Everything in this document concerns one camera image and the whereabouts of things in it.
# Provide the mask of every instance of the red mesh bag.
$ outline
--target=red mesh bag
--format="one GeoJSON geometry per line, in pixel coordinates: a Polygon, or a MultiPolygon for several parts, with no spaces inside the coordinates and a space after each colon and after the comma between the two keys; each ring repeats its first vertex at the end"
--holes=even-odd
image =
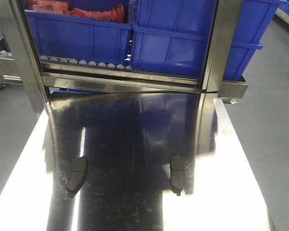
{"type": "Polygon", "coordinates": [[[79,8],[74,8],[72,11],[73,16],[86,17],[92,19],[106,20],[118,23],[124,23],[124,8],[123,4],[112,8],[110,11],[84,11],[79,8]]]}
{"type": "Polygon", "coordinates": [[[58,0],[28,0],[27,9],[48,13],[60,13],[70,9],[71,4],[67,1],[58,0]]]}

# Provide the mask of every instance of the gray floor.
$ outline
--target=gray floor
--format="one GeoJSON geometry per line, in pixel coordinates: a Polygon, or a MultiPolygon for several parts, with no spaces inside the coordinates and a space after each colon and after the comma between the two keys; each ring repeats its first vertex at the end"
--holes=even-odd
{"type": "Polygon", "coordinates": [[[279,18],[244,73],[249,88],[227,111],[278,231],[289,231],[289,26],[279,18]]]}
{"type": "MultiPolygon", "coordinates": [[[[262,41],[244,74],[245,97],[227,110],[277,230],[289,231],[289,27],[275,19],[262,41]]],[[[0,192],[34,124],[23,87],[1,90],[0,192]]]]}
{"type": "Polygon", "coordinates": [[[0,193],[35,123],[22,85],[0,90],[0,193]]]}

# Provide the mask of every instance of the metal surface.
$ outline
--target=metal surface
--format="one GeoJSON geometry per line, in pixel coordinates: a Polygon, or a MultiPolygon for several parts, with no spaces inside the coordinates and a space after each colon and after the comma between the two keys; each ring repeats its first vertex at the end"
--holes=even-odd
{"type": "Polygon", "coordinates": [[[284,20],[286,23],[289,24],[289,14],[286,12],[282,11],[280,8],[276,10],[275,13],[278,17],[280,17],[282,20],[284,20]]]}
{"type": "MultiPolygon", "coordinates": [[[[199,81],[183,76],[164,76],[160,73],[142,71],[117,71],[102,67],[87,67],[78,64],[58,64],[42,61],[47,73],[43,73],[43,84],[48,87],[96,90],[105,92],[141,92],[178,90],[200,92],[199,81]]],[[[12,57],[0,56],[0,82],[22,83],[12,57]]],[[[247,82],[223,80],[221,97],[242,98],[247,82]]]]}
{"type": "Polygon", "coordinates": [[[83,75],[83,76],[92,76],[92,77],[101,77],[104,78],[130,78],[130,79],[142,79],[142,80],[151,80],[151,81],[160,81],[160,82],[169,82],[169,83],[178,83],[178,84],[189,84],[199,86],[199,80],[189,79],[189,76],[180,76],[180,75],[168,75],[165,73],[155,73],[155,72],[146,72],[146,71],[136,71],[136,70],[117,70],[114,68],[107,67],[98,67],[98,66],[89,66],[89,65],[78,65],[78,64],[62,64],[60,62],[49,62],[41,61],[44,72],[53,72],[53,73],[69,73],[74,75],[83,75]]]}
{"type": "Polygon", "coordinates": [[[220,89],[243,0],[219,0],[201,81],[206,92],[220,89]]]}
{"type": "Polygon", "coordinates": [[[198,92],[194,85],[164,83],[160,81],[146,81],[139,79],[108,79],[75,76],[69,74],[43,73],[45,86],[72,88],[81,90],[97,90],[103,92],[141,92],[141,91],[185,91],[198,92]]]}
{"type": "Polygon", "coordinates": [[[241,99],[248,86],[247,82],[223,80],[218,93],[221,97],[241,99]]]}
{"type": "Polygon", "coordinates": [[[0,55],[0,75],[20,76],[13,57],[0,55]]]}
{"type": "Polygon", "coordinates": [[[0,83],[23,84],[20,77],[0,75],[0,83]]]}
{"type": "Polygon", "coordinates": [[[0,25],[33,111],[36,117],[39,117],[47,102],[47,91],[40,78],[42,67],[21,0],[0,0],[0,25]]]}
{"type": "Polygon", "coordinates": [[[223,102],[193,93],[52,95],[0,196],[0,230],[32,229],[271,230],[223,102]],[[210,124],[210,148],[196,153],[199,110],[215,115],[199,119],[201,129],[210,124]],[[82,154],[88,177],[69,198],[66,179],[82,154]],[[181,196],[170,190],[176,154],[181,196]]]}

